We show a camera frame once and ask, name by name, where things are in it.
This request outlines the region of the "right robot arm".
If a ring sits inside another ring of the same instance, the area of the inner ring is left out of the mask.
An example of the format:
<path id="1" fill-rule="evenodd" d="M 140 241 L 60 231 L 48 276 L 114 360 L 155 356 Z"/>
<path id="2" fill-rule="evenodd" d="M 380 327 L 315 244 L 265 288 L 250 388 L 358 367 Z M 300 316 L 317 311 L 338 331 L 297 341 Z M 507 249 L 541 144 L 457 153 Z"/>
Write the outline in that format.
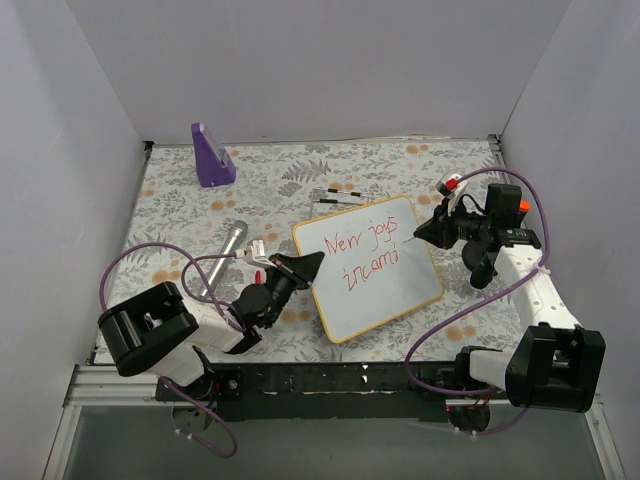
<path id="1" fill-rule="evenodd" d="M 454 361 L 454 389 L 469 398 L 486 388 L 501 390 L 516 407 L 589 410 L 605 341 L 599 332 L 582 327 L 544 271 L 541 242 L 522 226 L 529 206 L 520 188 L 490 184 L 478 212 L 464 206 L 465 189 L 455 177 L 440 182 L 443 199 L 414 235 L 445 250 L 463 241 L 472 287 L 483 289 L 494 278 L 514 285 L 509 295 L 524 333 L 511 350 L 463 348 Z"/>

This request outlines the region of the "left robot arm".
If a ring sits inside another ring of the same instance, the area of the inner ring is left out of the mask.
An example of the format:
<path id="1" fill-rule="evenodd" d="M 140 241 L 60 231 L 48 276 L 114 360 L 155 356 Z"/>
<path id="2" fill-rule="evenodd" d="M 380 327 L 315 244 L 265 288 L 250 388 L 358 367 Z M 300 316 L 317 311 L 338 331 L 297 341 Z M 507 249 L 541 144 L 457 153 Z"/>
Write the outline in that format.
<path id="1" fill-rule="evenodd" d="M 185 299 L 175 283 L 161 282 L 111 308 L 100 292 L 103 313 L 97 320 L 118 373 L 133 377 L 150 372 L 178 384 L 193 400 L 205 398 L 213 386 L 206 370 L 206 349 L 240 355 L 262 340 L 296 291 L 307 290 L 325 258 L 323 252 L 303 256 L 266 256 L 259 242 L 213 259 L 242 259 L 263 273 L 224 307 L 215 297 Z"/>

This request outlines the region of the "yellow framed whiteboard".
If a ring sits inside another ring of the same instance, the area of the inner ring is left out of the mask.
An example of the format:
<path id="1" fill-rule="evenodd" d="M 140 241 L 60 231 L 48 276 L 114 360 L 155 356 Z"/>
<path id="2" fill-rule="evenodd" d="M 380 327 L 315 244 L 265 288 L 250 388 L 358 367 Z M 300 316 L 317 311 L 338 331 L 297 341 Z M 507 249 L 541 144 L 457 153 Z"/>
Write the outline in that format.
<path id="1" fill-rule="evenodd" d="M 329 341 L 344 343 L 442 297 L 427 244 L 403 244 L 418 226 L 411 199 L 399 195 L 294 227 L 299 255 L 325 253 L 311 291 Z"/>

